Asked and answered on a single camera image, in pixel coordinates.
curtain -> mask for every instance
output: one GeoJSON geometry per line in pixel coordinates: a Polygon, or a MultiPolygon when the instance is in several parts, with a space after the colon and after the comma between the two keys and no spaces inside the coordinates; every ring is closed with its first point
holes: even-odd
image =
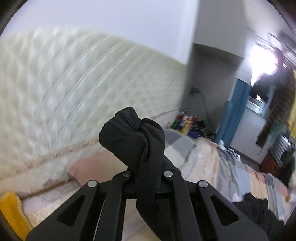
{"type": "Polygon", "coordinates": [[[251,85],[240,79],[237,80],[232,99],[226,102],[222,121],[215,139],[216,143],[219,140],[223,140],[226,147],[230,146],[246,108],[250,89],[251,85]]]}

yellow object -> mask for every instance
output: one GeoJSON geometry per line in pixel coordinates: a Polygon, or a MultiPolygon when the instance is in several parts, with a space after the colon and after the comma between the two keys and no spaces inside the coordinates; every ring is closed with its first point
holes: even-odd
{"type": "MultiPolygon", "coordinates": [[[[294,71],[294,79],[296,80],[296,71],[294,71]]],[[[293,106],[288,120],[288,127],[291,132],[291,137],[296,138],[296,95],[294,97],[293,106]]]]}
{"type": "Polygon", "coordinates": [[[30,223],[22,212],[22,203],[13,192],[7,192],[0,198],[0,210],[13,231],[25,241],[29,231],[32,230],[30,223]]]}

floor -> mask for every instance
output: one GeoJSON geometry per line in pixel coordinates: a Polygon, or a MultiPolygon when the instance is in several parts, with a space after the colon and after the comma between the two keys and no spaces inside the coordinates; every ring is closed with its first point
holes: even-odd
{"type": "Polygon", "coordinates": [[[255,171],[259,172],[259,164],[257,162],[253,161],[251,158],[247,157],[242,153],[240,153],[240,156],[241,156],[241,162],[243,164],[246,164],[252,169],[254,169],[255,171]]]}

brown garment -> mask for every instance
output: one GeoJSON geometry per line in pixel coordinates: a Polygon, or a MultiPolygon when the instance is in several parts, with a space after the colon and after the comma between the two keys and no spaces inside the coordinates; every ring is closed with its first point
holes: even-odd
{"type": "Polygon", "coordinates": [[[292,70],[279,70],[271,78],[274,78],[272,82],[275,84],[276,90],[270,104],[270,113],[265,126],[257,137],[256,144],[261,148],[267,141],[273,123],[277,119],[280,119],[282,123],[287,122],[295,95],[295,80],[292,70]]]}

cream quilted mattress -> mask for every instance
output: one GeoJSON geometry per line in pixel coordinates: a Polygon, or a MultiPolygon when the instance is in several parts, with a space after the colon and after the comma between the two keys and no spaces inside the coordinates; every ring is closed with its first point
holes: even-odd
{"type": "Polygon", "coordinates": [[[0,42],[0,193],[21,197],[67,180],[99,152],[122,108],[140,118],[177,110],[186,66],[125,39],[46,28],[0,42]]]}

